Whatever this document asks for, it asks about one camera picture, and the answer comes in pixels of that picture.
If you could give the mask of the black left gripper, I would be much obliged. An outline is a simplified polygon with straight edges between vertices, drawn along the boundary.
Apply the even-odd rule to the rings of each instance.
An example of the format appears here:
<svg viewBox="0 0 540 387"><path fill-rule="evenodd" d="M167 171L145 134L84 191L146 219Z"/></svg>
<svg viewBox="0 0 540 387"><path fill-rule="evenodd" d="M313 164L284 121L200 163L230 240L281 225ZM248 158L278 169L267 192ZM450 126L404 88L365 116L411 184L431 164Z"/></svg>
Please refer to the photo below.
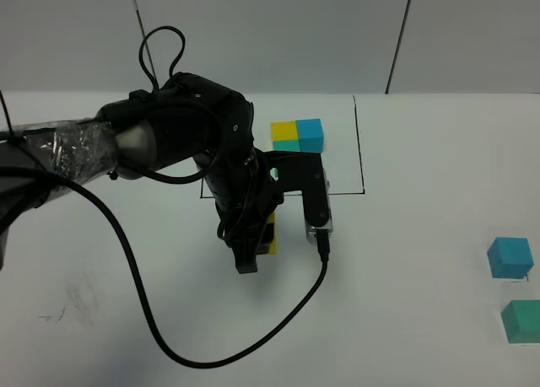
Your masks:
<svg viewBox="0 0 540 387"><path fill-rule="evenodd" d="M249 153L233 165L232 159L216 162L204 180L213 194L220 218L218 237L233 250L235 268L240 274L257 272L257 248L261 243L267 218L256 209L256 196L262 186L273 179L264 169L264 153L251 148Z"/></svg>

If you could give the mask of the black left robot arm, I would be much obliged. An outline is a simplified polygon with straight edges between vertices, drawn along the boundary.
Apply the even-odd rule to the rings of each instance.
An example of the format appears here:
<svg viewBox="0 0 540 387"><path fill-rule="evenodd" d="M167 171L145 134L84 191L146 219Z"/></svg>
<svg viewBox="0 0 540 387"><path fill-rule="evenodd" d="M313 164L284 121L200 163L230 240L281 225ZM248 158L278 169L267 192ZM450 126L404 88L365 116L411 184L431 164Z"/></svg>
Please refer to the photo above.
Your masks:
<svg viewBox="0 0 540 387"><path fill-rule="evenodd" d="M219 237L241 273L257 270L279 196L252 135L254 107L223 85L177 73L131 92L93 118L16 126L1 135L1 233L24 212L103 175L170 185L204 180L219 214Z"/></svg>

